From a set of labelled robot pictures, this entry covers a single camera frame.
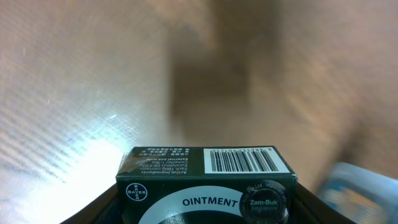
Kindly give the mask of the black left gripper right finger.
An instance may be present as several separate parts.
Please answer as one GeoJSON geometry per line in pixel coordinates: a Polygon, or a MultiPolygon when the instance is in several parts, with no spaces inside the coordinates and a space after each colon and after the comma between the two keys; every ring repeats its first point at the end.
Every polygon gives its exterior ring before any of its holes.
{"type": "Polygon", "coordinates": [[[297,184],[289,212],[289,224],[355,224],[297,184]]]}

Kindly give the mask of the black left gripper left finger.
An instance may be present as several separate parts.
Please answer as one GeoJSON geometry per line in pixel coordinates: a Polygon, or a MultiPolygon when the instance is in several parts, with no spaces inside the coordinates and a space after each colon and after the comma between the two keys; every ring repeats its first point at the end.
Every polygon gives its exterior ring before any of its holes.
{"type": "Polygon", "coordinates": [[[116,184],[61,224],[123,224],[116,184]]]}

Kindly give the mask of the clear plastic container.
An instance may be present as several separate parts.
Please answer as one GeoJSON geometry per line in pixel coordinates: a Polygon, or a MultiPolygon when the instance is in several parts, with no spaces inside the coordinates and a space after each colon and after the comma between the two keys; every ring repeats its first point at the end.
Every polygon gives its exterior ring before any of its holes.
{"type": "Polygon", "coordinates": [[[355,223],[397,224],[397,179],[339,162],[317,196],[355,223]]]}

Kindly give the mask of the green ointment box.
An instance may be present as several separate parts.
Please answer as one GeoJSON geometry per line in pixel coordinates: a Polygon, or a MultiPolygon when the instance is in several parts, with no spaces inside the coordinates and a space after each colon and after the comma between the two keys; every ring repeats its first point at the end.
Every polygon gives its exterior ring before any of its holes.
{"type": "Polygon", "coordinates": [[[135,147],[116,174],[124,223],[285,223],[298,180],[273,146],[135,147]]]}

